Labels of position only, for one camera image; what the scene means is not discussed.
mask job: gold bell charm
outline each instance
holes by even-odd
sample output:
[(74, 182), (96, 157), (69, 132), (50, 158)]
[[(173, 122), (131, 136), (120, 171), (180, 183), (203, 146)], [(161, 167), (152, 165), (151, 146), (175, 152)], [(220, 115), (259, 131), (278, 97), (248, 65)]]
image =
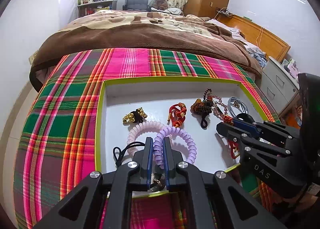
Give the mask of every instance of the gold bell charm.
[(122, 121), (123, 121), (123, 124), (126, 124), (127, 121), (129, 121), (129, 122), (135, 122), (133, 113), (126, 114), (126, 115), (122, 118)]
[(148, 116), (144, 113), (142, 107), (138, 108), (137, 109), (137, 112), (139, 113), (139, 115), (142, 117), (142, 118), (147, 118)]
[(142, 107), (136, 109), (135, 111), (130, 112), (129, 114), (126, 114), (123, 118), (123, 124), (126, 124), (127, 122), (143, 122), (143, 118), (147, 118), (148, 116), (143, 111)]

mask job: brown blanket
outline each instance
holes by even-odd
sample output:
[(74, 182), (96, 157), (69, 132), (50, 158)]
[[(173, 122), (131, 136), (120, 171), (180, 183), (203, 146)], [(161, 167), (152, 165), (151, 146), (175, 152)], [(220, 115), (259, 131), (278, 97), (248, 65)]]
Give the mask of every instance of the brown blanket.
[(42, 83), (36, 71), (56, 65), (64, 55), (119, 47), (165, 49), (228, 60), (261, 78), (258, 61), (249, 56), (241, 42), (229, 31), (196, 16), (101, 10), (72, 21), (50, 36), (33, 61), (30, 81), (39, 90)]

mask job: black chair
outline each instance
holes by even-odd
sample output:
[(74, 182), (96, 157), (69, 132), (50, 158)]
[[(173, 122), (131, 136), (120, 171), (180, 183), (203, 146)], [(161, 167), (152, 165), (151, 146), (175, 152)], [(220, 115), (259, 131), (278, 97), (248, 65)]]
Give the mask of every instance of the black chair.
[(151, 11), (151, 6), (148, 5), (149, 0), (125, 0), (125, 5), (122, 6), (123, 10), (131, 11)]

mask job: electrical outlet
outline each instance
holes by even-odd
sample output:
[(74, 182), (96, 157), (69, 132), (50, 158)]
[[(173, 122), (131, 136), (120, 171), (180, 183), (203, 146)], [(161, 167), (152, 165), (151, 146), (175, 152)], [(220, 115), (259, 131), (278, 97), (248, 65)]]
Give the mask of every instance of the electrical outlet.
[(31, 65), (32, 65), (32, 63), (33, 63), (33, 60), (35, 60), (35, 56), (36, 56), (37, 52), (34, 52), (33, 55), (31, 55), (31, 56), (29, 57), (29, 63), (30, 63)]

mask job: white box tray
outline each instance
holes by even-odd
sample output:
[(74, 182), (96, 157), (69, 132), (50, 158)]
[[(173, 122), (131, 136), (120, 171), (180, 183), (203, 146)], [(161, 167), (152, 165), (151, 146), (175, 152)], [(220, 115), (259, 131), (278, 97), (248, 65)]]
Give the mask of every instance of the white box tray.
[[(207, 88), (211, 88), (213, 94), (222, 97), (225, 104), (228, 104), (228, 99), (231, 96), (239, 98), (247, 105), (249, 114), (255, 121), (262, 122), (267, 119), (261, 107), (244, 85), (233, 80), (180, 76), (106, 80), (101, 88), (97, 114), (96, 170), (102, 173), (116, 170), (113, 148), (117, 146), (124, 149), (128, 133), (136, 125), (133, 123), (123, 125), (122, 118), (126, 114), (142, 107), (148, 115), (146, 120), (167, 124), (169, 108), (179, 102), (184, 103), (188, 110), (182, 128), (192, 136), (196, 143), (195, 165), (202, 171), (214, 173), (237, 164), (239, 158), (236, 160), (231, 158), (227, 140), (216, 131), (216, 126), (221, 120), (210, 114), (206, 118), (208, 127), (202, 129), (200, 126), (201, 117), (190, 111), (191, 105), (196, 99), (203, 98), (203, 93)], [(155, 138), (156, 132), (143, 133), (138, 136), (136, 141), (145, 142), (146, 137)], [(173, 138), (172, 148), (180, 151), (183, 159), (186, 159), (188, 147), (182, 138)], [(131, 160), (132, 158), (127, 152), (123, 163)]]

